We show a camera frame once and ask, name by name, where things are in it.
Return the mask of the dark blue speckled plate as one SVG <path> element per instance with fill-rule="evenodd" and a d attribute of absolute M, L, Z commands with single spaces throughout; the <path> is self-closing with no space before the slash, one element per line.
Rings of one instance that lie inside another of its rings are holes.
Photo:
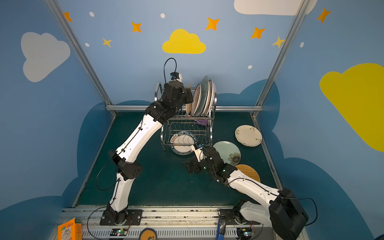
<path fill-rule="evenodd" d="M 187 88 L 192 92 L 192 86 L 191 84 L 187 83 Z M 192 111 L 192 103 L 186 104 L 186 116 L 189 116 Z"/>

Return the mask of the orange sunburst plate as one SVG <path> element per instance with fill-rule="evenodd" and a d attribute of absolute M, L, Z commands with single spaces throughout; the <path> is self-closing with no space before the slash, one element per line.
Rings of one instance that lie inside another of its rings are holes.
<path fill-rule="evenodd" d="M 198 109 L 201 103 L 201 97 L 202 97 L 202 92 L 201 92 L 201 84 L 198 84 L 195 92 L 194 92 L 194 97 L 193 97 L 193 103 L 192 103 L 192 108 L 191 108 L 191 115 L 197 117 L 198 116 Z"/>
<path fill-rule="evenodd" d="M 215 109 L 216 109 L 216 105 L 217 105 L 217 88 L 216 88 L 216 84 L 213 83 L 211 116 L 214 115 L 214 112 L 215 112 Z"/>

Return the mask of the plain pale green plate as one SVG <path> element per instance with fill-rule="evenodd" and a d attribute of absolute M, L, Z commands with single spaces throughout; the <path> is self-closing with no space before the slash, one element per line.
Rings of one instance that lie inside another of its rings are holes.
<path fill-rule="evenodd" d="M 201 82 L 201 100 L 195 112 L 196 116 L 201 116 L 204 112 L 209 90 L 209 77 L 205 76 Z"/>

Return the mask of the green rim lettered plate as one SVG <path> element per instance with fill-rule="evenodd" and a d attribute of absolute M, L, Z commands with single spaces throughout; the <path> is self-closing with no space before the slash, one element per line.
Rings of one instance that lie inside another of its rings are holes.
<path fill-rule="evenodd" d="M 193 153 L 191 146 L 197 142 L 197 137 L 191 132 L 180 131 L 171 137 L 170 148 L 175 154 L 185 156 Z"/>

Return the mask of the white cloud motif plate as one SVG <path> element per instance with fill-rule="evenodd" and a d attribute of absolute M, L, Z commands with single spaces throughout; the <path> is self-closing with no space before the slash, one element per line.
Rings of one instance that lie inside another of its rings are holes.
<path fill-rule="evenodd" d="M 210 108 L 211 108 L 211 99 L 213 95 L 213 81 L 209 80 L 209 91 L 208 91 L 208 97 L 206 102 L 206 107 L 204 111 L 204 115 L 207 116 L 209 114 Z"/>

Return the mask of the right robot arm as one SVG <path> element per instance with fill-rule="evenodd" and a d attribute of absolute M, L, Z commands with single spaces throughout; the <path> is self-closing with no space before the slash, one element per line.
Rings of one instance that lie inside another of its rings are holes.
<path fill-rule="evenodd" d="M 196 156 L 183 163 L 190 174 L 206 170 L 221 185 L 240 191 L 265 208 L 259 211 L 251 202 L 244 202 L 239 211 L 245 220 L 273 228 L 283 240 L 299 237 L 309 216 L 291 190 L 278 190 L 253 180 L 235 166 L 225 163 L 213 147 L 194 144 L 190 148 Z"/>

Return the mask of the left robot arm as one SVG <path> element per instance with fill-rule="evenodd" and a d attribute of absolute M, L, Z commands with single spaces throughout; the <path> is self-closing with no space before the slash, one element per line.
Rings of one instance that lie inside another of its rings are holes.
<path fill-rule="evenodd" d="M 104 210 L 100 225 L 122 226 L 128 218 L 128 199 L 134 180 L 142 171 L 136 159 L 151 137 L 185 104 L 193 102 L 192 91 L 185 88 L 180 80 L 172 80 L 164 85 L 162 97 L 146 110 L 141 122 L 130 137 L 112 155 L 118 167 L 117 183 L 112 199 Z"/>

